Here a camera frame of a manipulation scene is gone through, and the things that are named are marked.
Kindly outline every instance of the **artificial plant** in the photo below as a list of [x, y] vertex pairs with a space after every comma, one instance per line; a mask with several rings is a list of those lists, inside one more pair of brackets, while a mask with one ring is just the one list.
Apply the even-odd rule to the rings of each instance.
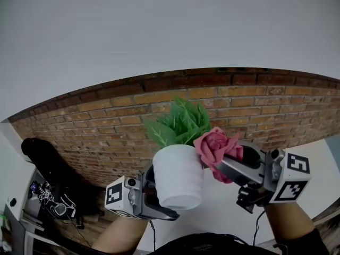
[[175, 97], [169, 114], [157, 117], [157, 121], [146, 121], [149, 137], [162, 148], [171, 145], [190, 145], [211, 130], [208, 112], [203, 106]]

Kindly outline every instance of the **person's arm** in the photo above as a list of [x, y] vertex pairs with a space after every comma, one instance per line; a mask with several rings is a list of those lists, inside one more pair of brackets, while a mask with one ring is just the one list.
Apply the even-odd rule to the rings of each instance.
[[272, 203], [265, 211], [276, 241], [298, 239], [315, 227], [297, 203]]
[[148, 225], [147, 220], [117, 217], [92, 248], [106, 253], [133, 253]]

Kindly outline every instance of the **black clothing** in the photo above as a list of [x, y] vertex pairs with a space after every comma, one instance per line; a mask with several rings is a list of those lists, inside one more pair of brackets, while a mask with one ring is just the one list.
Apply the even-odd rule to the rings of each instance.
[[[317, 229], [311, 233], [296, 239], [282, 243], [289, 255], [317, 254], [328, 255], [328, 251], [321, 240]], [[155, 252], [159, 254], [260, 254], [275, 255], [275, 253], [245, 244], [242, 240], [233, 235], [202, 233], [191, 234], [169, 242]]]

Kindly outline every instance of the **white wall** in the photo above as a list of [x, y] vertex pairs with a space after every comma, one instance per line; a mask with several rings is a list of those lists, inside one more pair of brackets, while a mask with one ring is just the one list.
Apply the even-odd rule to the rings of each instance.
[[340, 0], [0, 0], [0, 121], [96, 83], [195, 67], [339, 77]]

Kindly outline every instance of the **white flower pot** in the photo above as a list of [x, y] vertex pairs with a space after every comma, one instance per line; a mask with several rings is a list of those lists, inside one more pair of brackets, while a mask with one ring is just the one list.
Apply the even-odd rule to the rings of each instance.
[[173, 210], [200, 205], [203, 167], [195, 147], [175, 144], [157, 152], [152, 160], [159, 204]]

